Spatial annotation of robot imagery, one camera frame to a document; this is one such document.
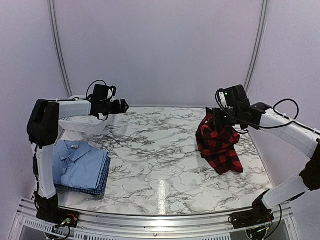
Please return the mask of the red black plaid shirt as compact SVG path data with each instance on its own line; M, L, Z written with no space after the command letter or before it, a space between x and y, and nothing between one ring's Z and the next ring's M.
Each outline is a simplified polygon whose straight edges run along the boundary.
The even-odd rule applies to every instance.
M229 171L243 173L242 163L235 150L240 135L231 126L216 126L214 115L207 112L195 133L198 151L219 175Z

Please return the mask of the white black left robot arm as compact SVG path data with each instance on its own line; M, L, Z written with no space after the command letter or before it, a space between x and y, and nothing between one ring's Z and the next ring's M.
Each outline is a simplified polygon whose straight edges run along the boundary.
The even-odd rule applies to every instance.
M53 148L59 133L59 120L77 116L124 114L129 105L125 99L92 101L87 99L36 101L27 124L27 134L33 150L32 168L36 179L34 193L37 218L59 224L75 211L59 208L59 198L53 178Z

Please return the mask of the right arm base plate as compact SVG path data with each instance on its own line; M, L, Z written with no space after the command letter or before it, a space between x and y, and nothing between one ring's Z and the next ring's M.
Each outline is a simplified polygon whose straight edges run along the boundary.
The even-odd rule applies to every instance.
M259 213L255 214L253 210L246 210L232 213L228 218L228 222L233 225L234 229L241 229L271 223L274 219L271 211L261 215Z

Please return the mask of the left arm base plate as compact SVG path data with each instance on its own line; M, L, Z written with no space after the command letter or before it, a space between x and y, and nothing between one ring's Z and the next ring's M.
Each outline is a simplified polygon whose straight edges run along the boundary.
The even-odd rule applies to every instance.
M37 212L36 217L40 220L52 223L61 224L66 219L70 219L68 226L76 228L78 226L80 213L78 211L59 208L57 213L41 213Z

